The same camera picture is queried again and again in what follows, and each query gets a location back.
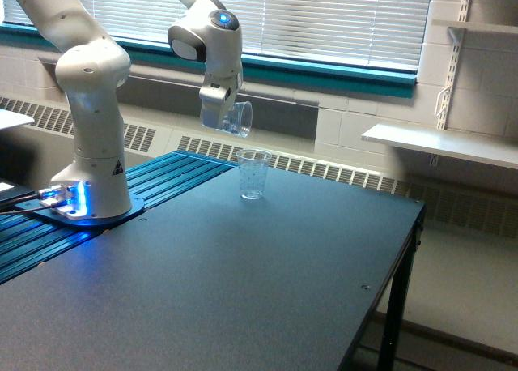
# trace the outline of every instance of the black metal table leg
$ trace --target black metal table leg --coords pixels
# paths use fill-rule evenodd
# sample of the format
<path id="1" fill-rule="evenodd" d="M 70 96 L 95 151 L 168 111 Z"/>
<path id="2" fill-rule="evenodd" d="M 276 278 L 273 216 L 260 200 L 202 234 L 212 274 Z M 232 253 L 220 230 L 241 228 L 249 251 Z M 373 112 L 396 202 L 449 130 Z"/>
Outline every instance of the black metal table leg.
<path id="1" fill-rule="evenodd" d="M 414 263 L 414 255 L 419 243 L 421 230 L 422 222 L 418 221 L 410 235 L 409 248 L 406 250 L 392 280 L 387 319 L 385 321 L 383 339 L 381 340 L 380 357 L 378 358 L 378 371 L 390 371 L 393 369 L 399 331 L 405 311 L 406 294 L 410 283 L 410 273 L 412 272 L 412 264 Z"/>

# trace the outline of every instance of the plastic cup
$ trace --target plastic cup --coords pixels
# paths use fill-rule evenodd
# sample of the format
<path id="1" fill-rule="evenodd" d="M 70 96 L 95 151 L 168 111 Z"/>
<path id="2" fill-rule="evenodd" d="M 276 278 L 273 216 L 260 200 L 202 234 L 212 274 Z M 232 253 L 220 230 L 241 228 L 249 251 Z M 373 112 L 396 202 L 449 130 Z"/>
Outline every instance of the plastic cup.
<path id="1" fill-rule="evenodd" d="M 246 138 L 252 128 L 252 104 L 249 101 L 235 102 L 221 121 L 218 130 Z"/>
<path id="2" fill-rule="evenodd" d="M 266 174 L 272 154 L 263 150 L 236 153 L 240 169 L 240 194 L 244 199 L 259 199 L 265 191 Z"/>
<path id="3" fill-rule="evenodd" d="M 201 120 L 204 126 L 221 130 L 227 134 L 235 134 L 246 138 L 252 129 L 252 104 L 249 101 L 236 102 L 226 115 L 221 118 L 217 109 L 211 109 L 209 103 L 202 104 Z"/>

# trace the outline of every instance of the teal window frame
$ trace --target teal window frame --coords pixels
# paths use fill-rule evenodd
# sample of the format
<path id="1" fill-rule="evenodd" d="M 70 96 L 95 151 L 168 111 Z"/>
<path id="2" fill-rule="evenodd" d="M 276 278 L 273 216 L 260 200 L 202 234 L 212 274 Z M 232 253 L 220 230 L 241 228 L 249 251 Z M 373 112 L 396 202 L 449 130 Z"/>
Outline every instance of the teal window frame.
<path id="1" fill-rule="evenodd" d="M 33 26 L 0 23 L 0 39 L 15 43 L 52 46 Z M 116 37 L 132 60 L 203 72 L 204 65 L 174 56 L 167 43 Z M 273 85 L 300 87 L 317 92 L 346 91 L 381 96 L 412 98 L 417 82 L 415 73 L 395 70 L 339 66 L 243 54 L 245 79 L 268 81 Z"/>

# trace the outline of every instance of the shelf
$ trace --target shelf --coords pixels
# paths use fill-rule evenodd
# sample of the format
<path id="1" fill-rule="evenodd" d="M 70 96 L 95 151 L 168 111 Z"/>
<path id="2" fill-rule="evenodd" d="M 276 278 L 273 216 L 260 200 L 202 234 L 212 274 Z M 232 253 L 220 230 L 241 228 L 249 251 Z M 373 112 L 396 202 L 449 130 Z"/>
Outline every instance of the shelf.
<path id="1" fill-rule="evenodd" d="M 5 130 L 14 126 L 23 126 L 25 124 L 31 124 L 32 122 L 34 122 L 32 117 L 0 109 L 0 130 Z"/>
<path id="2" fill-rule="evenodd" d="M 455 29 L 467 29 L 474 32 L 505 33 L 507 35 L 518 35 L 518 27 L 512 25 L 499 25 L 487 23 L 472 23 L 469 21 L 433 20 L 432 25 L 450 27 Z"/>
<path id="3" fill-rule="evenodd" d="M 365 132 L 362 139 L 408 150 L 518 169 L 518 142 L 480 134 L 381 123 Z"/>

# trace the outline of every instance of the white robotic arm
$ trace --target white robotic arm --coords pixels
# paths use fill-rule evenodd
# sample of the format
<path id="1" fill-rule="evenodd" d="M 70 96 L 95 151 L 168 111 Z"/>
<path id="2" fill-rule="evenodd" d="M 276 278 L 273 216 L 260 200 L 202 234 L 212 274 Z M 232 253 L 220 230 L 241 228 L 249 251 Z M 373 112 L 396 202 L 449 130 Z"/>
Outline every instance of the white robotic arm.
<path id="1" fill-rule="evenodd" d="M 202 124 L 246 136 L 252 109 L 249 104 L 234 105 L 243 82 L 239 21 L 218 0 L 180 1 L 189 10 L 169 28 L 168 40 L 176 55 L 206 64 L 200 90 Z"/>
<path id="2" fill-rule="evenodd" d="M 131 207 L 125 179 L 123 121 L 116 90 L 128 77 L 130 58 L 87 13 L 79 0 L 17 0 L 40 34 L 64 54 L 56 65 L 74 119 L 74 161 L 53 177 L 59 197 L 69 201 L 55 210 L 69 220 L 106 219 Z M 251 108 L 235 108 L 242 83 L 241 30 L 237 18 L 218 0 L 181 0 L 187 15 L 168 38 L 182 58 L 206 64 L 202 123 L 245 136 Z"/>
<path id="3" fill-rule="evenodd" d="M 56 211 L 70 220 L 114 217 L 131 209 L 125 178 L 123 121 L 116 89 L 130 57 L 79 0 L 17 0 L 40 34 L 64 54 L 56 78 L 74 119 L 74 160 L 52 178 L 68 188 Z M 44 200 L 52 205 L 57 197 Z"/>

